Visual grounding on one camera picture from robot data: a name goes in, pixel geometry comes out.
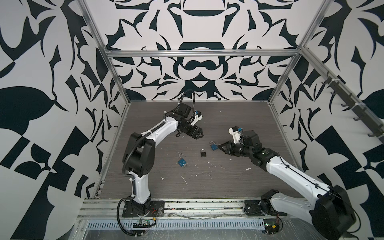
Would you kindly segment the black padlock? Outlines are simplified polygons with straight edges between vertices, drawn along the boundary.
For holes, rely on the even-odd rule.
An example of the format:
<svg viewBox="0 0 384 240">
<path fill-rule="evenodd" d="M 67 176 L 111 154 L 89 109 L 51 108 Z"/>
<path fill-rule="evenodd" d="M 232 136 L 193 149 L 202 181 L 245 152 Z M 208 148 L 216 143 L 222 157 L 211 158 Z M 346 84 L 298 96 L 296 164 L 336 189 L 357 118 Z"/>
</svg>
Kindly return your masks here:
<svg viewBox="0 0 384 240">
<path fill-rule="evenodd" d="M 201 155 L 201 158 L 205 158 L 207 156 L 206 150 L 205 149 L 201 149 L 200 150 L 200 155 Z"/>
</svg>

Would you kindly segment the blue padlock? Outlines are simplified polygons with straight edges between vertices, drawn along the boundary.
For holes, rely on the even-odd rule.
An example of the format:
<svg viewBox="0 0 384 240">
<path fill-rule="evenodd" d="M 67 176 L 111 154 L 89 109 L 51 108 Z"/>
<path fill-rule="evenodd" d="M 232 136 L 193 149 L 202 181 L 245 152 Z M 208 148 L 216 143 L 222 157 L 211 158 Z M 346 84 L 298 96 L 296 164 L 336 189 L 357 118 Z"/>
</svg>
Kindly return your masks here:
<svg viewBox="0 0 384 240">
<path fill-rule="evenodd" d="M 179 156 L 178 164 L 180 165 L 180 167 L 185 168 L 187 166 L 187 161 L 185 160 L 184 154 L 178 153 L 178 156 Z"/>
<path fill-rule="evenodd" d="M 210 142 L 210 147 L 213 151 L 216 151 L 219 148 L 218 145 L 213 141 Z"/>
</svg>

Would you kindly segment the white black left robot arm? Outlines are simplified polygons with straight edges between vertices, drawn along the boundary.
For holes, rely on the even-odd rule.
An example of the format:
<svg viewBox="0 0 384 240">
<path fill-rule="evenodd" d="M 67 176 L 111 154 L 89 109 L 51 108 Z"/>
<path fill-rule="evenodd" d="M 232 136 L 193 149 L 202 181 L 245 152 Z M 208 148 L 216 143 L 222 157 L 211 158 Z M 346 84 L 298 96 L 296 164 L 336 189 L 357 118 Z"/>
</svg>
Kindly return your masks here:
<svg viewBox="0 0 384 240">
<path fill-rule="evenodd" d="M 139 134 L 131 134 L 123 156 L 122 174 L 132 184 L 131 197 L 125 200 L 137 215 L 145 215 L 151 208 L 149 172 L 155 163 L 156 147 L 168 135 L 186 134 L 195 140 L 204 136 L 197 122 L 203 115 L 187 104 L 178 103 L 177 107 L 165 112 L 163 119 L 151 129 Z"/>
</svg>

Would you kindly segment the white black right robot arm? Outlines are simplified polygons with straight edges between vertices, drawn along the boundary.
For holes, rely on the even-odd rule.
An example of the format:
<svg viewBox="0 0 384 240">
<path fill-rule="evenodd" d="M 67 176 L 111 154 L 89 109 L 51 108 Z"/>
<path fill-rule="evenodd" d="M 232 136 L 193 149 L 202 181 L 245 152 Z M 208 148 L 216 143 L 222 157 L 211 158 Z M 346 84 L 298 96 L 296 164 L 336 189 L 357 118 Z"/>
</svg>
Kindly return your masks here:
<svg viewBox="0 0 384 240">
<path fill-rule="evenodd" d="M 289 197 L 277 190 L 261 196 L 257 207 L 246 203 L 247 216 L 275 216 L 284 213 L 301 219 L 312 226 L 327 240 L 338 240 L 357 221 L 355 211 L 345 189 L 322 183 L 300 171 L 278 152 L 264 148 L 258 134 L 234 127 L 233 137 L 218 145 L 218 149 L 233 157 L 246 157 L 263 171 L 278 177 L 296 190 L 303 199 Z"/>
</svg>

